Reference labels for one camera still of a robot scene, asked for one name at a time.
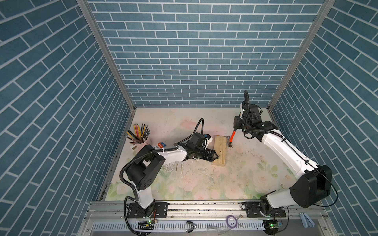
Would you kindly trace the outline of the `wooden block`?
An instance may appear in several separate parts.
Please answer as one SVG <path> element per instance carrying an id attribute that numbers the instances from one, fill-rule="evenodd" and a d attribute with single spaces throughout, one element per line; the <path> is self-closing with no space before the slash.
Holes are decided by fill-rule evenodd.
<path id="1" fill-rule="evenodd" d="M 214 141 L 214 151 L 218 155 L 218 159 L 214 160 L 212 162 L 212 165 L 219 166 L 219 167 L 225 166 L 227 147 L 228 147 L 227 138 L 225 136 L 216 135 L 215 141 Z"/>

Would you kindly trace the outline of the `red-handled claw hammer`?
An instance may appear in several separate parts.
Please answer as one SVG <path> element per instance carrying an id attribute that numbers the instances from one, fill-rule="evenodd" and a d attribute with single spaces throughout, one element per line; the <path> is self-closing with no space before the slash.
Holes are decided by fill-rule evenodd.
<path id="1" fill-rule="evenodd" d="M 235 128 L 235 129 L 233 130 L 231 136 L 228 136 L 228 137 L 227 137 L 227 140 L 228 140 L 228 143 L 227 143 L 227 144 L 228 144 L 228 147 L 230 147 L 230 148 L 233 148 L 233 146 L 232 146 L 232 142 L 233 142 L 234 136 L 235 136 L 235 134 L 236 134 L 236 131 L 237 131 L 237 129 Z"/>

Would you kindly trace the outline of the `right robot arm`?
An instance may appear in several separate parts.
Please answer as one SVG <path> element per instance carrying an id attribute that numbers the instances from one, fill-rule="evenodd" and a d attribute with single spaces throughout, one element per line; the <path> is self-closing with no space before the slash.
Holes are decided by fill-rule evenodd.
<path id="1" fill-rule="evenodd" d="M 317 206 L 327 198 L 335 186 L 332 184 L 332 170 L 319 165 L 299 151 L 278 130 L 271 121 L 262 121 L 262 110 L 245 99 L 240 105 L 240 114 L 234 118 L 234 130 L 241 130 L 247 139 L 256 138 L 269 147 L 293 172 L 297 181 L 281 191 L 273 191 L 260 199 L 263 213 L 298 205 L 308 208 Z"/>

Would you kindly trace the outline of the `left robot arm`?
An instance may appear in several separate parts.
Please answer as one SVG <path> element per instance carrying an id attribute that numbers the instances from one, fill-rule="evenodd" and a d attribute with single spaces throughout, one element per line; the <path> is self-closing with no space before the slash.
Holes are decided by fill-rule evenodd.
<path id="1" fill-rule="evenodd" d="M 209 134 L 192 133 L 172 148 L 155 149 L 144 146 L 120 171 L 120 181 L 129 186 L 134 194 L 133 201 L 143 210 L 155 203 L 151 185 L 163 165 L 201 159 L 213 162 L 219 158 L 215 150 L 209 149 L 212 137 Z"/>

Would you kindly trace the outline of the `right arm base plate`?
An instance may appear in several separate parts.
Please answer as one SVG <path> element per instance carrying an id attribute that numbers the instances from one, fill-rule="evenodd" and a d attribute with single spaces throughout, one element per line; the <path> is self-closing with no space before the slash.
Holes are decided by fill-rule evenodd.
<path id="1" fill-rule="evenodd" d="M 247 201 L 241 203 L 241 209 L 246 212 L 248 218 L 259 217 L 286 217 L 286 212 L 283 207 L 272 208 L 267 203 L 261 201 Z"/>

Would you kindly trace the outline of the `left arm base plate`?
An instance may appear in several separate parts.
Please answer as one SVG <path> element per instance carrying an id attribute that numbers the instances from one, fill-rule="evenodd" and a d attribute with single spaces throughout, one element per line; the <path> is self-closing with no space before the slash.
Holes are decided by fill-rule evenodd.
<path id="1" fill-rule="evenodd" d="M 132 202 L 128 204 L 126 209 L 127 218 L 166 218 L 168 211 L 167 202 L 152 203 L 146 209 L 143 209 L 138 203 Z"/>

